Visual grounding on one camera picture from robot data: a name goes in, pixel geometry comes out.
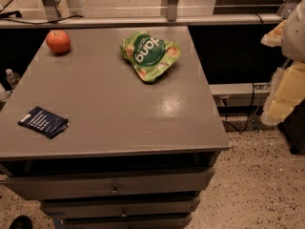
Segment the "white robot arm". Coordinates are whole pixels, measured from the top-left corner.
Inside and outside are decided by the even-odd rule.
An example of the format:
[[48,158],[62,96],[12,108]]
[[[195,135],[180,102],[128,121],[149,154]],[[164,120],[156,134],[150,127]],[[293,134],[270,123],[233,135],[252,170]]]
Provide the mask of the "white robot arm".
[[290,67],[276,69],[272,76],[270,94],[260,117],[265,125],[275,126],[305,99],[305,0],[302,0],[288,18],[265,34],[261,43],[280,47]]

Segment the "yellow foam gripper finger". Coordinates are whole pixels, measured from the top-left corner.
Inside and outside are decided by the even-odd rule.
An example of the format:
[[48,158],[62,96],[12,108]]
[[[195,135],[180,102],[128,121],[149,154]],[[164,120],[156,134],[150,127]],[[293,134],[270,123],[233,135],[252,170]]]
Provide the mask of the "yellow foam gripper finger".
[[286,20],[283,20],[274,29],[262,37],[261,43],[268,47],[280,47],[282,45],[282,36],[285,25]]
[[294,61],[287,68],[277,68],[271,81],[260,120],[268,126],[283,122],[305,99],[305,64]]

